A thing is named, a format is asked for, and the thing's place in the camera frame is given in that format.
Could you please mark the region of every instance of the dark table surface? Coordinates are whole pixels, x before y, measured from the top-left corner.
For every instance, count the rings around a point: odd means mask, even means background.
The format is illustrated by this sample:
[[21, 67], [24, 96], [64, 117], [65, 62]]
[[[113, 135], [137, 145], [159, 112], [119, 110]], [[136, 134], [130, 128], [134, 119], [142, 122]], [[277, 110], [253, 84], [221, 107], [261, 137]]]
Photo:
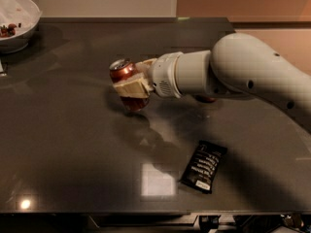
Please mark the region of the dark table surface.
[[[210, 50], [225, 18], [41, 22], [2, 54], [0, 213], [235, 214], [311, 211], [311, 138], [258, 99], [191, 96], [125, 112], [108, 67]], [[228, 148], [212, 194], [179, 183], [199, 140]]]

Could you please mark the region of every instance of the can top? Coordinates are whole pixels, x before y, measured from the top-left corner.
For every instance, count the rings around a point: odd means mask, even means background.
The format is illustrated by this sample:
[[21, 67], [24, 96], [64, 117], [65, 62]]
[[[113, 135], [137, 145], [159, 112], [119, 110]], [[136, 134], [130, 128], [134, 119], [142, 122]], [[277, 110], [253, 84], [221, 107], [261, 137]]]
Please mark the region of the can top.
[[110, 71], [117, 71], [117, 70], [125, 67], [129, 62], [130, 62], [129, 58], [119, 59], [110, 65], [109, 70]]

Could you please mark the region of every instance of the black packet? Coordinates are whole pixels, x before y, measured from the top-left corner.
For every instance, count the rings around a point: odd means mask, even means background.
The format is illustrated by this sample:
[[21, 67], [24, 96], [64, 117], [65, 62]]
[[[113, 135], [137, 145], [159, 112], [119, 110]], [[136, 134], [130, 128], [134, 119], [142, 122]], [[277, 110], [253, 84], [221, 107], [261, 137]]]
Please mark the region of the black packet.
[[227, 148], [206, 141], [199, 141], [181, 178], [181, 183], [203, 193], [212, 193], [212, 183], [221, 157], [226, 154], [226, 151]]

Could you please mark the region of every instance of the white napkin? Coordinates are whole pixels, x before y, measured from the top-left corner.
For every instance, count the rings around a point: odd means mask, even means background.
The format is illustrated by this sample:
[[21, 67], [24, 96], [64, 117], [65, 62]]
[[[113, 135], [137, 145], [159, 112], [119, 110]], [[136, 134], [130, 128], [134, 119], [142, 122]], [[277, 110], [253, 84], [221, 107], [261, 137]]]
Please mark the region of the white napkin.
[[23, 29], [29, 28], [33, 24], [33, 17], [17, 0], [0, 0], [0, 26], [21, 23]]

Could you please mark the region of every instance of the gray tabletop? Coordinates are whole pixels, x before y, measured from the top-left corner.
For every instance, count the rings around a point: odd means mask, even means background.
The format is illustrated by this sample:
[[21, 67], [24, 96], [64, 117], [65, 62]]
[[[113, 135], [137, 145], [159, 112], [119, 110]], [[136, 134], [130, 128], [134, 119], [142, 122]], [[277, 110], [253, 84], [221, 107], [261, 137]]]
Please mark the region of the gray tabletop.
[[[0, 56], [0, 212], [310, 212], [310, 135], [274, 107], [152, 95], [131, 115], [112, 88], [116, 59], [209, 50], [233, 31], [225, 18], [40, 23]], [[179, 182], [199, 140], [228, 148], [212, 194]]]

